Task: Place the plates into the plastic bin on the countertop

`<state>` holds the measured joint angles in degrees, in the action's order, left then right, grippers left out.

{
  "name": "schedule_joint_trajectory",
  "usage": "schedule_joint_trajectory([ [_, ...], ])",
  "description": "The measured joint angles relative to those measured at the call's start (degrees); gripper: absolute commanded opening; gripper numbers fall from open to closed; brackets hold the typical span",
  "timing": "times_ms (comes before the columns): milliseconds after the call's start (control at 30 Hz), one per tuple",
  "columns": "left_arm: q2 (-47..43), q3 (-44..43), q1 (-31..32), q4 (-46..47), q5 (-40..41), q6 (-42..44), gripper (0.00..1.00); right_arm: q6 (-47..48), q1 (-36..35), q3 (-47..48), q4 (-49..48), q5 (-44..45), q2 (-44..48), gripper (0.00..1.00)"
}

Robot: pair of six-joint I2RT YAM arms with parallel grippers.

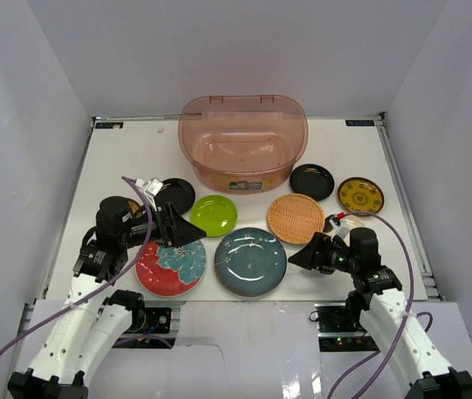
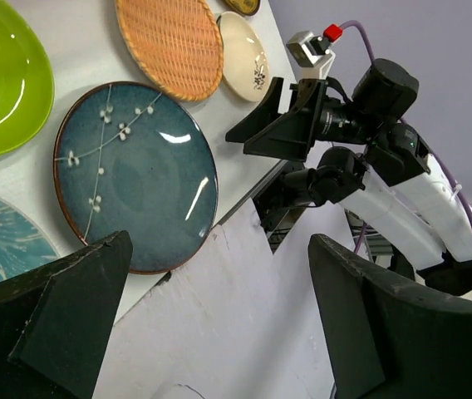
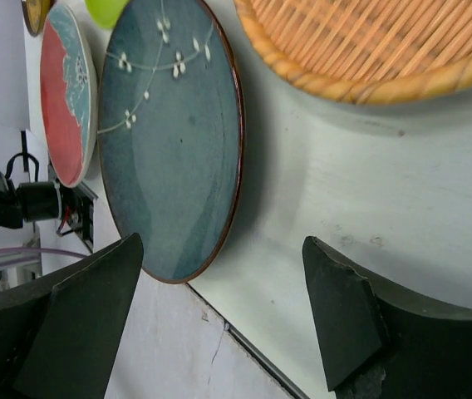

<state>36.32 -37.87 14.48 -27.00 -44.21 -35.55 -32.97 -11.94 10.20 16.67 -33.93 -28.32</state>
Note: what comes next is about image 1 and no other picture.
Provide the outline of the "red and teal floral plate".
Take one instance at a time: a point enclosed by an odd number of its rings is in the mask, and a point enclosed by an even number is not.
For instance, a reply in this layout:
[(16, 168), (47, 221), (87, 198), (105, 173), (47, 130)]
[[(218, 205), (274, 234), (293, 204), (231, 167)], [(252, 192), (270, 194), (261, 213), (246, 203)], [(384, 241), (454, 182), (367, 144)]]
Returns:
[(182, 247), (149, 243), (135, 264), (140, 284), (151, 294), (174, 298), (192, 290), (204, 276), (207, 254), (198, 240)]

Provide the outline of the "woven bamboo tray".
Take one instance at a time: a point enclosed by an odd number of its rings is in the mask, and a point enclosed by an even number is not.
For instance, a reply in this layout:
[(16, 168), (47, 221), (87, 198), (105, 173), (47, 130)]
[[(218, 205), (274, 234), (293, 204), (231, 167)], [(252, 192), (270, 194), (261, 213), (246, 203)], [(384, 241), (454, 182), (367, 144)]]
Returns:
[(273, 235), (287, 244), (308, 244), (322, 232), (326, 216), (321, 205), (309, 196), (287, 194), (275, 199), (267, 213)]

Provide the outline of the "dark blue ceramic plate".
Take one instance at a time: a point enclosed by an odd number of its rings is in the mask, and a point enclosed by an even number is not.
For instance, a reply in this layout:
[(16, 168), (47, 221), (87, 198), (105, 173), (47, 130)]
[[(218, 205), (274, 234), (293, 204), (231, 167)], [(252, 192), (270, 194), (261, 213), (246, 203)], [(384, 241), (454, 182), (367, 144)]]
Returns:
[(245, 298), (271, 293), (282, 282), (287, 266), (281, 242), (259, 228), (236, 229), (223, 237), (214, 253), (218, 281)]

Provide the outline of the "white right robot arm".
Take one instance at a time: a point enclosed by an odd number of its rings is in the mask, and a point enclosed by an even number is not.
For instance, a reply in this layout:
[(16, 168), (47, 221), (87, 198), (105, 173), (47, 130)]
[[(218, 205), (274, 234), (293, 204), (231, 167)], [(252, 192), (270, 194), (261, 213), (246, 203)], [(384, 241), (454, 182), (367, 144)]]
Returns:
[(472, 398), (472, 376), (452, 366), (411, 312), (399, 279), (381, 262), (372, 229), (352, 229), (347, 243), (316, 233), (288, 261), (307, 270), (341, 271), (352, 277), (346, 323), (369, 333), (405, 398)]

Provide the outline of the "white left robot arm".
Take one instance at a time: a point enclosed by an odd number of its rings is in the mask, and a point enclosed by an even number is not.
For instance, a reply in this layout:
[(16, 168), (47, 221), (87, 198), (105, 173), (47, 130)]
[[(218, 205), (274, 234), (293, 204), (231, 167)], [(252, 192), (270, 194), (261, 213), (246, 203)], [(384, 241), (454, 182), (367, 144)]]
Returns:
[(88, 397), (91, 378), (118, 338), (145, 325), (143, 295), (115, 286), (129, 249), (150, 243), (176, 249), (206, 235), (171, 203), (155, 209), (134, 209), (133, 203), (120, 196), (100, 202), (50, 334), (27, 370), (14, 372), (8, 381), (12, 397)]

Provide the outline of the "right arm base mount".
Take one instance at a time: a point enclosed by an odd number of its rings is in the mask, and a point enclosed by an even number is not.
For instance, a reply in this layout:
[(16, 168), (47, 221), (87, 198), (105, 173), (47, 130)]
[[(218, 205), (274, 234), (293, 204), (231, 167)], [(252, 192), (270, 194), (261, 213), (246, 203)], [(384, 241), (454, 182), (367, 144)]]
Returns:
[(353, 323), (344, 303), (315, 304), (308, 320), (317, 327), (321, 353), (377, 350), (366, 330)]

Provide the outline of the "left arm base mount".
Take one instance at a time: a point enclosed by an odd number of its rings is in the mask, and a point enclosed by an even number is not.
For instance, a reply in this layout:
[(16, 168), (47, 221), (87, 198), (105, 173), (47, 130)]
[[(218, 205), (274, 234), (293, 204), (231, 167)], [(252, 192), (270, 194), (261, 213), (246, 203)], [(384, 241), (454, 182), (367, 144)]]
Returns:
[(114, 344), (113, 348), (171, 349), (175, 338), (171, 332), (172, 309), (167, 307), (145, 308), (139, 318)]

